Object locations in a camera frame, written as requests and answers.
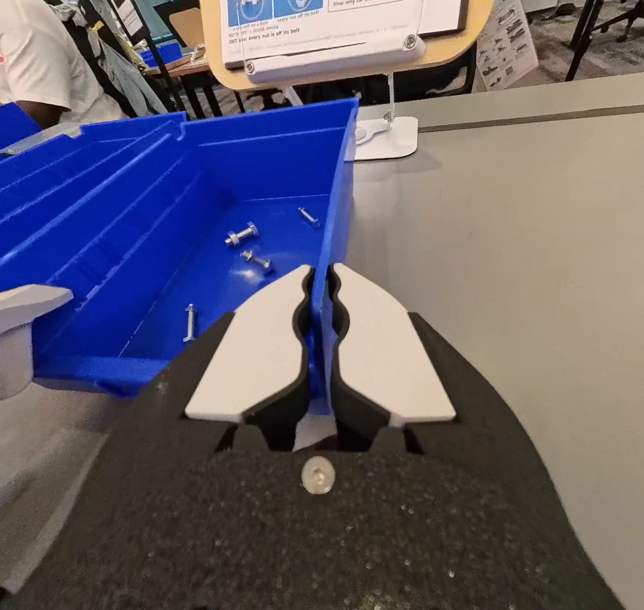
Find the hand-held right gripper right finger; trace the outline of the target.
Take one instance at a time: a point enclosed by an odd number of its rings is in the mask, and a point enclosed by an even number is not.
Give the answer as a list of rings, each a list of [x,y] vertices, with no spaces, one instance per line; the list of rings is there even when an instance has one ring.
[[[412,313],[344,264],[329,267],[329,297],[336,334],[330,391],[339,435],[370,446],[383,429],[456,421]]]

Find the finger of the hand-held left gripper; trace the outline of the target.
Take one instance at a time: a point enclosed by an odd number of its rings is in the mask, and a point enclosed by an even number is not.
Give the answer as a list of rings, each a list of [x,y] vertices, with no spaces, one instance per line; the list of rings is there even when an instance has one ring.
[[[34,377],[32,325],[67,304],[66,288],[28,284],[1,293],[1,399],[24,391]]]

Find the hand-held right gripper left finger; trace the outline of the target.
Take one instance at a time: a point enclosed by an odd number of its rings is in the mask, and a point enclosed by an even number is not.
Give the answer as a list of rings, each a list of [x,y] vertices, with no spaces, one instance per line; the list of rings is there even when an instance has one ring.
[[[307,335],[313,268],[302,264],[234,313],[184,409],[197,421],[253,425],[290,450],[311,399]]]

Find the blue plastic bin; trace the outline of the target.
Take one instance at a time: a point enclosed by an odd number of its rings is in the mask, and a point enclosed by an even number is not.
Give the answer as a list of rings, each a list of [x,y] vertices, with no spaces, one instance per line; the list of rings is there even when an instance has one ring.
[[[17,104],[1,105],[1,150],[40,131],[38,124]]]
[[[356,99],[196,122],[180,113],[89,125],[3,160],[1,292],[73,292],[32,325],[32,382],[133,397],[191,343],[188,304],[199,336],[308,264],[310,404],[320,400],[325,275],[346,255],[357,117]],[[260,236],[226,246],[249,221]],[[246,264],[244,250],[274,271]]]

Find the grey desk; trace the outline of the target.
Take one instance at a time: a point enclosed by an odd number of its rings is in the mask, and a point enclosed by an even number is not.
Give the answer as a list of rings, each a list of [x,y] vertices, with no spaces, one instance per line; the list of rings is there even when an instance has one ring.
[[[590,95],[618,82],[413,102],[415,154],[353,160],[334,264],[412,313],[455,422],[339,435],[330,265],[290,450],[184,414],[235,310],[133,399],[6,400],[7,607],[642,609],[643,99]]]

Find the white document stand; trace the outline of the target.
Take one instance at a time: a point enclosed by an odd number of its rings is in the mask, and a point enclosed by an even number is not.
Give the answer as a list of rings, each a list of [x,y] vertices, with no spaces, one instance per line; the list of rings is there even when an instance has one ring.
[[[381,118],[356,122],[354,161],[397,160],[416,152],[419,124],[416,118],[396,114],[393,70],[395,65],[420,59],[424,51],[417,34],[394,34],[324,50],[245,59],[244,70],[253,83],[284,83],[312,76],[326,80],[335,74],[347,78],[353,69],[364,68],[370,75],[385,75],[388,108]]]

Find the denim jacket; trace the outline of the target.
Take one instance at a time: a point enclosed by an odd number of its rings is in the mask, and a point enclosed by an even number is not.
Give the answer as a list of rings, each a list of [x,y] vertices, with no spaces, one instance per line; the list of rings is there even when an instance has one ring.
[[[101,39],[90,50],[92,71],[126,115],[145,118],[168,114],[167,107],[131,62]]]

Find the hanging paper sign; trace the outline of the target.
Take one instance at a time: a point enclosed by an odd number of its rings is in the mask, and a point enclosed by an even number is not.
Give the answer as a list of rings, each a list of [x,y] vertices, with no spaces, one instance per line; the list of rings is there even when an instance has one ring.
[[[538,68],[522,0],[497,0],[477,40],[477,73],[485,91],[502,91]]]

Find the wooden stand board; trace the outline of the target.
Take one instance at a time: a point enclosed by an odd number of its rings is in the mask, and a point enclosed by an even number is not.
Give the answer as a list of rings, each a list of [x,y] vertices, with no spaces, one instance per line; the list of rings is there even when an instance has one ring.
[[[277,78],[260,81],[247,75],[245,65],[242,68],[234,69],[225,67],[221,37],[221,0],[200,0],[200,11],[205,55],[212,73],[220,83],[233,91],[260,91],[372,75],[390,75],[447,65],[474,46],[489,18],[493,3],[494,0],[465,0],[466,25],[464,29],[455,33],[421,37],[425,50],[422,55],[418,55],[413,60],[387,63],[366,60],[363,65],[357,61],[342,64],[336,60],[332,63],[330,70],[314,73],[305,73],[301,66],[293,64],[286,67],[288,76],[279,75]]]

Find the printed instruction sheet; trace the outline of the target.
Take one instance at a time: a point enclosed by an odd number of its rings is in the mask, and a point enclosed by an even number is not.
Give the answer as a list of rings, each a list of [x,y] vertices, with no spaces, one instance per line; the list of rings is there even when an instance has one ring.
[[[220,0],[226,69],[246,60],[448,35],[465,28],[466,0]]]

